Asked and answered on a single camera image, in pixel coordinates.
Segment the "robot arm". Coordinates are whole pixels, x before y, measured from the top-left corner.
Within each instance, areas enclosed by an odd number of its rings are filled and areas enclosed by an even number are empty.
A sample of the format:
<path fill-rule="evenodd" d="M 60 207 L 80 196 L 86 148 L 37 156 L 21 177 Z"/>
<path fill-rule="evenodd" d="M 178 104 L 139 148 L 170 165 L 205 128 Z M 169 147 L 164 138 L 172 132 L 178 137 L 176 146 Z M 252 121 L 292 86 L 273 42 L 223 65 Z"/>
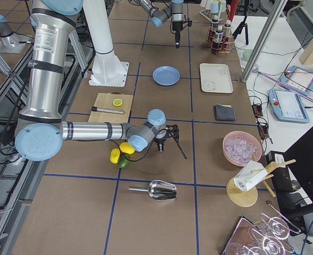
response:
<path fill-rule="evenodd" d="M 168 125 L 160 109 L 153 109 L 141 126 L 130 123 L 65 121 L 60 106 L 69 85 L 65 74 L 68 47 L 76 36 L 77 19 L 85 14 L 93 43 L 92 86 L 123 87 L 129 64 L 116 56 L 104 1 L 33 1 L 31 22 L 36 27 L 32 58 L 28 62 L 28 95 L 19 111 L 15 148 L 24 158 L 40 162 L 54 157 L 64 141 L 126 140 L 136 151 L 152 143 L 164 149 L 167 139 L 177 140 L 176 125 Z"/>
<path fill-rule="evenodd" d="M 186 27 L 192 26 L 192 21 L 183 12 L 184 1 L 164 2 L 165 7 L 160 9 L 152 1 L 129 1 L 131 4 L 142 7 L 151 18 L 156 28 L 162 26 L 168 19 L 171 19 L 170 32 L 174 35 L 175 48 L 180 48 L 181 32 Z"/>

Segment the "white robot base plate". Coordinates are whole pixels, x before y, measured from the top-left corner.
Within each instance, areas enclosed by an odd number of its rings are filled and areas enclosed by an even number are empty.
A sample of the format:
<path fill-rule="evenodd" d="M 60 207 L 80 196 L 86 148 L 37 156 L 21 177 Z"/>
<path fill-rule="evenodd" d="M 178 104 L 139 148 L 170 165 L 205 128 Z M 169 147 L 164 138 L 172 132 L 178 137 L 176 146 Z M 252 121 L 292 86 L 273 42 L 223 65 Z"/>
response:
<path fill-rule="evenodd" d="M 124 87 L 129 62 L 121 62 L 114 54 L 96 54 L 89 79 L 90 86 Z"/>

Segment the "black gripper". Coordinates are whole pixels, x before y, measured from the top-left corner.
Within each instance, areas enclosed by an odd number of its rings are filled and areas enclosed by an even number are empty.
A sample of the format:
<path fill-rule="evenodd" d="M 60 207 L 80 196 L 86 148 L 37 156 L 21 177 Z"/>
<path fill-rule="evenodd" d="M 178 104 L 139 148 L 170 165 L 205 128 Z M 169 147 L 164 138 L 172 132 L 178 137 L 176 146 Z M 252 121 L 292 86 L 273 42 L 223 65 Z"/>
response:
<path fill-rule="evenodd" d="M 191 27 L 192 21 L 185 20 L 185 21 L 172 21 L 171 25 L 171 32 L 174 34 L 175 37 L 175 47 L 178 48 L 178 43 L 181 41 L 181 31 L 185 27 Z"/>
<path fill-rule="evenodd" d="M 165 128 L 159 130 L 159 134 L 156 136 L 154 141 L 157 144 L 157 148 L 159 152 L 164 151 L 164 143 L 167 139 L 172 138 L 176 145 L 180 147 L 179 144 L 179 127 L 178 125 L 166 125 Z"/>

